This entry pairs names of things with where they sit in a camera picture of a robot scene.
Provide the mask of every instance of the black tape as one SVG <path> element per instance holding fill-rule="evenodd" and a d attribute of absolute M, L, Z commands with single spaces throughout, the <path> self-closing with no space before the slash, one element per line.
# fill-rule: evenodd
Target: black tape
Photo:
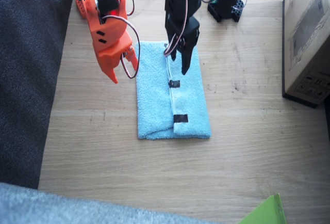
<path fill-rule="evenodd" d="M 188 115 L 173 115 L 174 123 L 176 122 L 188 122 Z"/>
<path fill-rule="evenodd" d="M 180 87 L 180 81 L 169 81 L 170 88 L 179 88 Z"/>

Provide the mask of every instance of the cardboard box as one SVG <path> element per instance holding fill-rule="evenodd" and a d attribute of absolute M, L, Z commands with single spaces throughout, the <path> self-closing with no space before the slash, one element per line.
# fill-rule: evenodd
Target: cardboard box
<path fill-rule="evenodd" d="M 283 97 L 310 107 L 330 95 L 329 4 L 283 2 Z"/>

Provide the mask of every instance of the blue towel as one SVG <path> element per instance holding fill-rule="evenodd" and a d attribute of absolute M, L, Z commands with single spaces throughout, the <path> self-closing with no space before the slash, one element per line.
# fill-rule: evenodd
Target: blue towel
<path fill-rule="evenodd" d="M 1 224 L 211 224 L 108 202 L 66 198 L 4 183 L 0 183 L 0 196 Z"/>
<path fill-rule="evenodd" d="M 163 55 L 167 42 L 141 42 L 137 76 L 138 134 L 140 139 L 209 138 L 210 122 L 204 96 L 197 47 L 186 75 L 181 73 L 181 54 L 176 60 Z M 169 81 L 180 81 L 170 88 Z M 188 115 L 175 122 L 173 115 Z"/>

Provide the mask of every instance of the gray fabric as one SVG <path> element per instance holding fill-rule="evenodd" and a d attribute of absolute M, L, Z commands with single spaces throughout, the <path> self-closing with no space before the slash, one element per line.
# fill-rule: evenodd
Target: gray fabric
<path fill-rule="evenodd" d="M 69 199 L 0 183 L 1 224 L 207 224 L 187 217 Z"/>
<path fill-rule="evenodd" d="M 37 188 L 72 0 L 0 0 L 0 182 Z"/>

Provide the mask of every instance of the folded towel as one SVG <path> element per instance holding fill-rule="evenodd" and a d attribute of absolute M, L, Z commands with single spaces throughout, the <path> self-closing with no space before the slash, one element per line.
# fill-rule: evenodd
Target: folded towel
<path fill-rule="evenodd" d="M 166 45 L 141 42 L 137 76 L 139 138 L 209 138 L 211 128 L 197 47 L 190 69 L 182 75 L 181 54 L 177 52 L 175 61 L 170 56 L 165 58 Z"/>

